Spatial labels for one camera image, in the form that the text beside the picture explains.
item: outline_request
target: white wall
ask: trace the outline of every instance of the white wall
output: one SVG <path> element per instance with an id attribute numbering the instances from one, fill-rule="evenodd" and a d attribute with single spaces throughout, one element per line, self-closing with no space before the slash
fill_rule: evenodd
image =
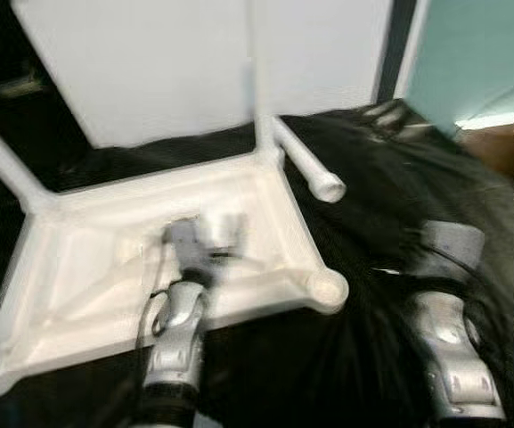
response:
<path id="1" fill-rule="evenodd" d="M 390 0 L 266 1 L 276 113 L 369 103 Z M 136 145 L 250 119 L 242 0 L 15 0 L 95 146 Z"/>

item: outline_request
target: black cloth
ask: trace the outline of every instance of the black cloth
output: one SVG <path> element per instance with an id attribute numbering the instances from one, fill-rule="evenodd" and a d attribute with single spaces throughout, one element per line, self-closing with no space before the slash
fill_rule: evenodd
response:
<path id="1" fill-rule="evenodd" d="M 430 415 L 428 391 L 418 343 L 404 322 L 403 302 L 425 284 L 373 269 L 409 267 L 418 257 L 422 222 L 439 219 L 485 232 L 480 271 L 486 284 L 472 286 L 477 297 L 496 303 L 491 310 L 497 324 L 508 326 L 507 342 L 493 328 L 492 317 L 481 317 L 481 309 L 469 315 L 485 338 L 480 352 L 493 368 L 514 426 L 514 186 L 400 101 L 284 119 L 347 184 L 342 201 L 318 202 L 286 162 L 314 241 L 326 265 L 347 278 L 350 296 L 333 316 L 301 309 L 209 332 L 201 410 L 233 427 L 424 426 Z M 96 150 L 63 175 L 61 188 L 211 161 L 253 147 L 254 133 L 247 125 L 133 149 Z M 127 363 L 132 354 L 109 361 L 116 358 Z M 39 379 L 64 379 L 92 364 Z M 103 404 L 89 406 L 85 417 L 73 416 L 72 426 L 113 426 L 112 421 L 128 413 L 133 368 L 119 364 L 105 378 L 108 387 L 95 386 L 92 397 L 62 383 L 56 393 L 70 403 L 85 398 L 98 403 L 98 391 L 103 393 Z M 21 381 L 3 401 L 25 397 L 21 389 L 31 385 L 33 391 L 36 381 Z M 31 399 L 44 395 L 31 393 Z M 55 413 L 60 412 L 56 405 Z M 31 417 L 15 426 L 67 426 L 68 415 L 62 414 L 62 419 L 55 417 L 62 424 L 38 424 Z"/>

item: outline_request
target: black fabric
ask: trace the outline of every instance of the black fabric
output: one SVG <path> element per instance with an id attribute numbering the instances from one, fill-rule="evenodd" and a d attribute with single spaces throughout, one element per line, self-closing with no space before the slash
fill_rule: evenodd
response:
<path id="1" fill-rule="evenodd" d="M 420 225 L 430 218 L 471 224 L 485 232 L 480 266 L 485 283 L 471 285 L 475 300 L 482 303 L 471 306 L 469 315 L 484 338 L 481 356 L 493 368 L 514 426 L 513 185 L 402 102 L 285 120 L 347 184 L 341 202 L 318 202 L 294 165 L 286 162 L 314 241 L 326 264 L 347 278 L 350 297 L 329 317 L 302 309 L 209 332 L 201 410 L 228 427 L 424 426 L 431 413 L 428 391 L 420 345 L 405 325 L 403 302 L 425 284 L 373 269 L 408 267 L 418 257 Z M 253 140 L 252 126 L 247 125 L 134 149 L 96 150 L 62 176 L 61 188 L 241 154 L 251 150 Z M 506 342 L 494 324 L 509 326 Z M 133 395 L 127 385 L 135 378 L 132 368 L 120 365 L 116 372 L 126 380 L 127 394 L 112 387 L 100 390 L 104 406 L 95 412 L 105 407 L 131 412 Z M 6 402 L 36 381 L 22 381 Z M 67 402 L 81 400 L 69 391 L 57 394 Z M 36 394 L 33 398 L 42 399 Z M 60 413 L 61 406 L 55 411 Z M 29 420 L 15 426 L 66 424 Z"/>

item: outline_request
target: white panel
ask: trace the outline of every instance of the white panel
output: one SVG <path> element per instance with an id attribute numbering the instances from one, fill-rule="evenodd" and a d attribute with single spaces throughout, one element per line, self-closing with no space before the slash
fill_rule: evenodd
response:
<path id="1" fill-rule="evenodd" d="M 371 100 L 390 0 L 266 1 L 274 112 Z M 15 0 L 13 7 L 95 146 L 250 119 L 244 1 Z"/>

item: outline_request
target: teal wall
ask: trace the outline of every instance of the teal wall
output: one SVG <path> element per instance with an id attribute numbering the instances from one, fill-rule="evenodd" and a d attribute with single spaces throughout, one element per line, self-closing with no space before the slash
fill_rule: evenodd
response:
<path id="1" fill-rule="evenodd" d="M 514 111 L 514 93 L 491 103 L 513 87 L 514 0 L 431 0 L 411 106 L 451 134 L 456 120 Z"/>

